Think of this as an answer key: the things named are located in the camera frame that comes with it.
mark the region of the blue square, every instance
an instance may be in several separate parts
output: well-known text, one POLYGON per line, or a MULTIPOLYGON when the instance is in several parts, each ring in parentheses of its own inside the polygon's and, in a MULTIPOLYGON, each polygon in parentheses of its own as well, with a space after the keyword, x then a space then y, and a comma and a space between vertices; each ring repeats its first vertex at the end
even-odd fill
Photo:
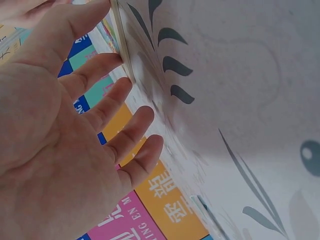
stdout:
POLYGON ((62 65, 60 73, 58 74, 58 78, 60 78, 60 77, 62 77, 64 75, 68 75, 68 74, 70 74, 72 72, 73 72, 73 69, 71 67, 71 64, 70 64, 69 60, 66 60, 62 65))
POLYGON ((83 114, 84 112, 90 109, 88 102, 85 96, 83 95, 79 97, 77 101, 74 102, 73 106, 75 110, 78 112, 78 114, 83 114))
POLYGON ((89 235, 86 233, 86 234, 83 235, 82 237, 79 237, 77 240, 91 240, 91 238, 90 238, 89 235))
POLYGON ((92 42, 87 34, 75 40, 70 50, 68 59, 80 53, 82 50, 86 49, 91 45, 92 45, 92 42))
POLYGON ((101 145, 105 145, 107 143, 107 140, 102 132, 98 134, 98 138, 100 140, 101 145))

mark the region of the finger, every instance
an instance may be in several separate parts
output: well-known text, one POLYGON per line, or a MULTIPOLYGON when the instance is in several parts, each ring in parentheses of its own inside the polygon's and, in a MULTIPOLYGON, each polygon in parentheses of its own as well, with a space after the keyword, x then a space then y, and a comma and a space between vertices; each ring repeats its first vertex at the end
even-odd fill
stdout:
POLYGON ((124 194, 140 185, 153 171, 159 160, 164 140, 159 135, 150 136, 137 155, 118 170, 124 194))
POLYGON ((114 156, 114 163, 118 164, 138 144, 154 120, 154 111, 148 106, 140 107, 127 125, 103 148, 114 156))
POLYGON ((71 0, 49 0, 45 1, 40 5, 37 5, 35 8, 28 8, 31 9, 27 11, 26 13, 22 15, 17 15, 15 17, 11 17, 5 21, 3 21, 3 24, 10 25, 14 27, 20 27, 20 28, 33 28, 47 13, 48 10, 50 10, 52 7, 59 5, 59 4, 70 4, 71 0))
POLYGON ((85 94, 98 80, 120 66, 121 57, 115 53, 101 53, 90 60, 73 73, 59 78, 60 83, 75 101, 85 94))
POLYGON ((74 40, 90 32, 109 9, 109 0, 55 6, 43 17, 10 62, 45 68, 57 76, 74 40))
POLYGON ((82 114, 93 129, 99 133, 124 104, 132 89, 132 83, 127 77, 115 82, 107 95, 93 108, 82 114))

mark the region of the orange label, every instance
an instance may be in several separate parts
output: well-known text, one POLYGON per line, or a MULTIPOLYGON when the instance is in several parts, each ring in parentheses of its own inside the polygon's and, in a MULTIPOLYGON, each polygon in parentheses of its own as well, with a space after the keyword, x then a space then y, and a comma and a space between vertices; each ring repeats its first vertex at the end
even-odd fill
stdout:
MULTIPOLYGON (((120 132, 131 117, 130 110, 124 104, 102 131, 107 141, 120 132)), ((127 164, 145 141, 146 138, 143 137, 120 165, 127 164)), ((158 162, 151 176, 135 191, 168 240, 200 240, 208 235, 208 231, 188 205, 161 161, 158 162)))

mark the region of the book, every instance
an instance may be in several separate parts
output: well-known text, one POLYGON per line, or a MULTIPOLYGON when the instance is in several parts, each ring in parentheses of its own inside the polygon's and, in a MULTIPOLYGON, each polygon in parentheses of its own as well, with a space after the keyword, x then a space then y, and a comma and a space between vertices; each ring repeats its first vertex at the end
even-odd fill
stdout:
POLYGON ((111 3, 126 104, 154 109, 147 134, 213 238, 318 239, 320 4, 111 3))

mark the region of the skin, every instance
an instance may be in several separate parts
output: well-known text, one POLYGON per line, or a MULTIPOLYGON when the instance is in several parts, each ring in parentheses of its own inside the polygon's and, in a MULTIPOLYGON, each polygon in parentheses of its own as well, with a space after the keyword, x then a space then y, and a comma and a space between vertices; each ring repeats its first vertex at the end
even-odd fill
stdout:
POLYGON ((97 138, 129 94, 128 78, 119 79, 88 112, 79 115, 73 107, 122 63, 117 54, 99 54, 57 79, 74 40, 92 30, 109 8, 108 0, 56 6, 0 67, 0 239, 77 239, 156 166, 163 138, 152 135, 115 170, 152 123, 154 113, 147 106, 104 146, 97 138))
POLYGON ((32 28, 51 8, 72 0, 0 0, 0 23, 32 28))

